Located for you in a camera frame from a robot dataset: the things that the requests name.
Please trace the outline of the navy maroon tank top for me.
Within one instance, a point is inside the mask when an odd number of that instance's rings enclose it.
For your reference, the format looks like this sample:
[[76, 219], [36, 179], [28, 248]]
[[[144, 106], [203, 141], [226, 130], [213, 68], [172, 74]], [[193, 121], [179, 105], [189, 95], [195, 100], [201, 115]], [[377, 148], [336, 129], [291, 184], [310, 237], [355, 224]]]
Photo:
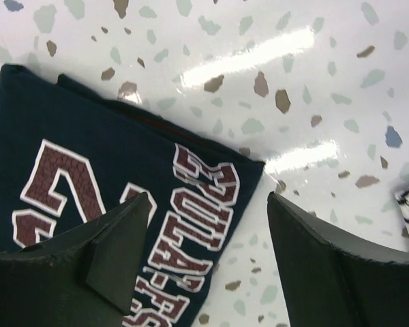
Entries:
[[61, 74], [0, 70], [0, 252], [145, 193], [149, 222], [124, 326], [191, 326], [264, 164]]

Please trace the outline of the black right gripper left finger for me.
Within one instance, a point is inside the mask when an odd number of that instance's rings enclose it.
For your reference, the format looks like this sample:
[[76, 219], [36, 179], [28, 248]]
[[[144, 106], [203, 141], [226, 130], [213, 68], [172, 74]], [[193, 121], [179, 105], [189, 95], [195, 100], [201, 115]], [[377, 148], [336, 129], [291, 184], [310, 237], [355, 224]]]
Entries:
[[148, 217], [140, 193], [50, 240], [0, 253], [0, 326], [120, 326]]

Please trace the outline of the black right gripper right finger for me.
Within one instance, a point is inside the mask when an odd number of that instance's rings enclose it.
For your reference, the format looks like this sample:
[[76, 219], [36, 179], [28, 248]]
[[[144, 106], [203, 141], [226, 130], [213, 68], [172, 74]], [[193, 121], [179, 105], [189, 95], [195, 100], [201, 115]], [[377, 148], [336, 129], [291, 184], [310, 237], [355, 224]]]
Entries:
[[409, 326], [409, 253], [271, 192], [267, 216], [291, 326]]

